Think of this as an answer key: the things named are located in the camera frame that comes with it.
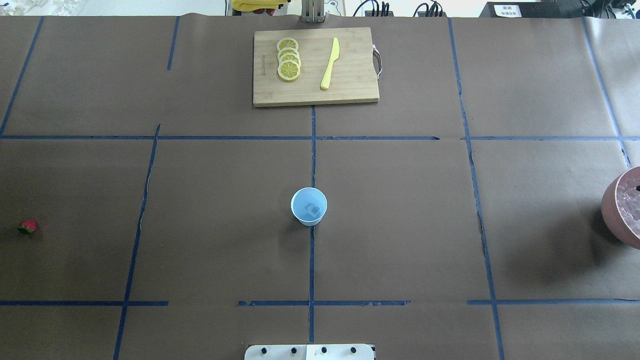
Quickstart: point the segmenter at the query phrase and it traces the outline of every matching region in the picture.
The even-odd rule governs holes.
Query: knife handle
[[[329,88],[329,85],[331,84],[331,72],[332,71],[333,71],[333,61],[329,61],[329,64],[327,64],[327,66],[326,66],[326,70],[324,72],[324,76],[322,77],[322,81],[320,82],[320,88],[322,90],[326,90],[326,89]]]

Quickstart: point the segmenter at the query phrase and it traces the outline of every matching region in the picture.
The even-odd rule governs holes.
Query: pink bowl
[[[622,173],[604,191],[602,196],[602,217],[613,235],[623,243],[640,250],[640,237],[622,219],[622,214],[618,207],[618,193],[616,190],[620,181],[626,181],[629,177],[640,179],[640,167],[631,168]]]

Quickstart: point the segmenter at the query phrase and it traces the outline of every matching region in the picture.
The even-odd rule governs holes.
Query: blue plastic cup
[[[326,197],[316,188],[302,188],[291,198],[291,212],[303,225],[316,225],[326,212]]]

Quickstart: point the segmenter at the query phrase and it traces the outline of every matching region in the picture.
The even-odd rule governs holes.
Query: cutting board handle
[[[373,55],[376,57],[376,59],[378,59],[378,73],[376,74],[376,77],[378,78],[378,80],[380,80],[380,74],[382,74],[382,55],[380,55],[380,52],[378,51],[378,48],[376,47],[376,44],[373,44]]]

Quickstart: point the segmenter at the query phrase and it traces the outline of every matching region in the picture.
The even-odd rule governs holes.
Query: red strawberry
[[[36,229],[38,229],[38,224],[36,220],[30,218],[29,220],[25,220],[18,225],[18,231],[22,234],[33,234]]]

